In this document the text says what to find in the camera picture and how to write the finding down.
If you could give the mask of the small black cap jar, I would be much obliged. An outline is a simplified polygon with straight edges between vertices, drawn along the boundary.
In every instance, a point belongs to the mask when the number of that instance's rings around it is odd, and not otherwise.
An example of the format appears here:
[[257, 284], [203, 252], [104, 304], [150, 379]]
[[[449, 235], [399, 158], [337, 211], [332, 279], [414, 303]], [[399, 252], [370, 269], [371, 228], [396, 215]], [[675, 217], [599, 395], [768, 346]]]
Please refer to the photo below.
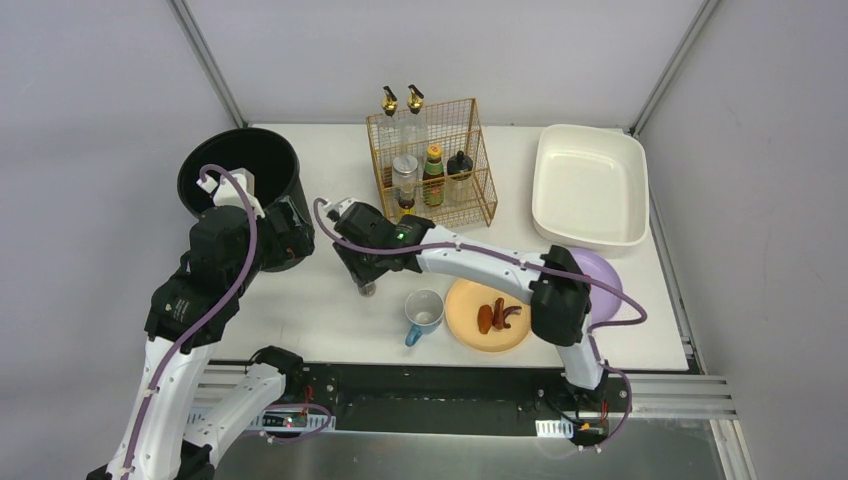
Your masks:
[[372, 297], [376, 293], [376, 284], [369, 282], [358, 288], [358, 293], [363, 297]]

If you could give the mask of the silver lid spice jar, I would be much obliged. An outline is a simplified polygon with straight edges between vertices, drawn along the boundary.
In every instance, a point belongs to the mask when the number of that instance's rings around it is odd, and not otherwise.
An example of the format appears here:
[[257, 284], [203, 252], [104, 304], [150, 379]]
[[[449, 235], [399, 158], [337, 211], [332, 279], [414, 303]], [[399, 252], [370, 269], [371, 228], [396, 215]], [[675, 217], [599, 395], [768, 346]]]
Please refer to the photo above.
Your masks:
[[417, 183], [418, 160], [412, 154], [401, 154], [392, 160], [392, 185], [396, 197], [414, 197]]

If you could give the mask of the yellow cap green bottle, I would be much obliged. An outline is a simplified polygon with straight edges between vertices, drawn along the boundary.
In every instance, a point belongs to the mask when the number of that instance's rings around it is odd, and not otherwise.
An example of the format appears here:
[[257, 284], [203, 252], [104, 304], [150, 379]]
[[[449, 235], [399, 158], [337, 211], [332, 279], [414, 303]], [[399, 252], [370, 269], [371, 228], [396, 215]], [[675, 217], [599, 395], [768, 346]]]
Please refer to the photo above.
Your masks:
[[443, 149], [439, 144], [430, 144], [422, 174], [422, 194], [429, 207], [439, 207], [444, 202], [445, 171]]

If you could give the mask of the glass bottle with brown sauce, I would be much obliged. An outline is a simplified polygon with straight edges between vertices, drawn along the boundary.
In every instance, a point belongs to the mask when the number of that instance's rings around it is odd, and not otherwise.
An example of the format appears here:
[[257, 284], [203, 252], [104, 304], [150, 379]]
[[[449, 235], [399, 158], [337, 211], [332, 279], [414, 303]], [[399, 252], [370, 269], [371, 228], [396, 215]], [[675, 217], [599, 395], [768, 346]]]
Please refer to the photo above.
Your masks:
[[388, 85], [383, 87], [384, 98], [381, 103], [383, 114], [377, 121], [378, 160], [380, 163], [381, 186], [393, 185], [392, 160], [397, 155], [396, 148], [401, 144], [401, 128], [396, 117], [398, 99]]

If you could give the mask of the blue white mug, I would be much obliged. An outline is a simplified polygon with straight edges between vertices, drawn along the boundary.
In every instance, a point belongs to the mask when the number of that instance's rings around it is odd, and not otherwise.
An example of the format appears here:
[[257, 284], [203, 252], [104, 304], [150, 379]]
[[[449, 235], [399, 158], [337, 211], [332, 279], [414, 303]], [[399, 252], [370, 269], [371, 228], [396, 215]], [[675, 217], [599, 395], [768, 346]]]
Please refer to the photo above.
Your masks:
[[404, 313], [410, 322], [404, 344], [413, 347], [422, 337], [433, 333], [441, 325], [445, 313], [444, 299], [433, 290], [416, 290], [407, 297]]

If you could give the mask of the glass oil bottle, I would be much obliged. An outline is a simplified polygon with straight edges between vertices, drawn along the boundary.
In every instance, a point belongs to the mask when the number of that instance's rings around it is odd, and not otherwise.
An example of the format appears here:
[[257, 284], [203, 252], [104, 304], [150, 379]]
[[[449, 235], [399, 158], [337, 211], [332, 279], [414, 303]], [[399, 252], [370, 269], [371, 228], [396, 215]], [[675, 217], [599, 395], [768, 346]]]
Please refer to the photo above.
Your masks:
[[421, 159], [429, 142], [428, 125], [426, 117], [422, 113], [424, 95], [415, 84], [409, 84], [408, 89], [407, 107], [409, 113], [402, 125], [402, 146], [406, 153]]

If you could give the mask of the black lid glass jar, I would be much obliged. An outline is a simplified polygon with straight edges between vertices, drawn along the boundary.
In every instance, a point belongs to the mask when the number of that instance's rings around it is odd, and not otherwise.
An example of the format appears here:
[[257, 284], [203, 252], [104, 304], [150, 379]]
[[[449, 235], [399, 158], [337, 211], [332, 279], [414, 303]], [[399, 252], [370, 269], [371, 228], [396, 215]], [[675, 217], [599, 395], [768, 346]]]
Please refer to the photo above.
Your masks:
[[463, 150], [458, 150], [449, 158], [446, 168], [449, 200], [452, 205], [459, 205], [468, 197], [473, 160]]

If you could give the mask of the yellow plate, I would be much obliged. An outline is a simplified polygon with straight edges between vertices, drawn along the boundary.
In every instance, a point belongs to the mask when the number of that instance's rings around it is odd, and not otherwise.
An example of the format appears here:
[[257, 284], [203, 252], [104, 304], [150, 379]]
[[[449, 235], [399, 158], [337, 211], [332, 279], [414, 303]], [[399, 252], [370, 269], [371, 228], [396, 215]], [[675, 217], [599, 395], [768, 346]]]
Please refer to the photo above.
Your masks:
[[[501, 329], [492, 325], [486, 332], [478, 321], [480, 309], [488, 306], [494, 315], [496, 306], [512, 312]], [[465, 279], [456, 280], [448, 291], [446, 321], [456, 339], [474, 350], [500, 354], [516, 348], [531, 330], [530, 308], [518, 299], [491, 287]]]

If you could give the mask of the brown sausage pieces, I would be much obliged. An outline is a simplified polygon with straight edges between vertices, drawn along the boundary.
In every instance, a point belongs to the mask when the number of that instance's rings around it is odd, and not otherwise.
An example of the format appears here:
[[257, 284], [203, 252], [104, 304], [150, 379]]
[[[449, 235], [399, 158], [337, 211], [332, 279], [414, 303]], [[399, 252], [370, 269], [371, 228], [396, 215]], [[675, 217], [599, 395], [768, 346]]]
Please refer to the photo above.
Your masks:
[[484, 304], [477, 311], [477, 328], [480, 334], [486, 335], [492, 329], [496, 331], [510, 329], [509, 318], [522, 312], [521, 305], [511, 305], [504, 297], [498, 297], [493, 304]]

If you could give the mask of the purple plate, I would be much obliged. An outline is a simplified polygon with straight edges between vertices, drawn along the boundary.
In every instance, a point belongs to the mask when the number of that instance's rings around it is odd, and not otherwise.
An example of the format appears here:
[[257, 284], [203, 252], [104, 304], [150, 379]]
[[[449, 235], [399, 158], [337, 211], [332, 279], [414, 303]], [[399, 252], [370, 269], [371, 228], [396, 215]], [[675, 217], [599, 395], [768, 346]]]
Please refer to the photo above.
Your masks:
[[[572, 248], [570, 252], [584, 275], [600, 280], [617, 290], [622, 289], [622, 281], [617, 271], [602, 256], [582, 248]], [[591, 287], [590, 301], [593, 323], [611, 320], [623, 303], [615, 294], [596, 286]]]

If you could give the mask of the small yellow label bottle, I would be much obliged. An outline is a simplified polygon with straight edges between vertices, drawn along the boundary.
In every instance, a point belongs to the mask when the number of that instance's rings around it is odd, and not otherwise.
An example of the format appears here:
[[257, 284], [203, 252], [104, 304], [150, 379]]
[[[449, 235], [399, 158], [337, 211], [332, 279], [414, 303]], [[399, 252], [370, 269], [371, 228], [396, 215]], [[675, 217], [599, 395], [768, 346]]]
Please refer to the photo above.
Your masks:
[[397, 199], [398, 219], [407, 215], [416, 214], [416, 200], [414, 197], [400, 197]]

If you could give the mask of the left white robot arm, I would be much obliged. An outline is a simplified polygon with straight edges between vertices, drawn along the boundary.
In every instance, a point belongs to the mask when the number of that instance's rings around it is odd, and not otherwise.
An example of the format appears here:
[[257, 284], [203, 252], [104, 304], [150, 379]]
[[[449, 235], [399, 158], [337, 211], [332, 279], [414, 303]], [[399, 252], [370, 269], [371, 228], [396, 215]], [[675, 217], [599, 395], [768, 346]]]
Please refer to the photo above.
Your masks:
[[210, 479], [263, 410], [305, 397], [302, 358], [268, 346], [198, 429], [188, 425], [201, 374], [247, 287], [258, 273], [288, 270], [313, 253], [305, 198], [280, 195], [250, 210], [241, 200], [218, 204], [200, 214], [189, 239], [177, 271], [151, 297], [133, 417], [113, 459], [90, 479]]

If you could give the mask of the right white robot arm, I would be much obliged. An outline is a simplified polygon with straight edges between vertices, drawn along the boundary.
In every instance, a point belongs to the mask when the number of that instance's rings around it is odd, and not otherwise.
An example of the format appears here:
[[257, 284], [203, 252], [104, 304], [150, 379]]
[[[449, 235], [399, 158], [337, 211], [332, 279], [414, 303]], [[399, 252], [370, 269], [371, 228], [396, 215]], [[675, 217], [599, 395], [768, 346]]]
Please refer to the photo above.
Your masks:
[[393, 223], [353, 198], [319, 200], [316, 211], [331, 222], [338, 235], [334, 249], [359, 287], [389, 271], [433, 273], [493, 288], [527, 305], [534, 335], [556, 347], [571, 392], [599, 401], [608, 375], [588, 338], [591, 285], [569, 250], [508, 251], [414, 215]]

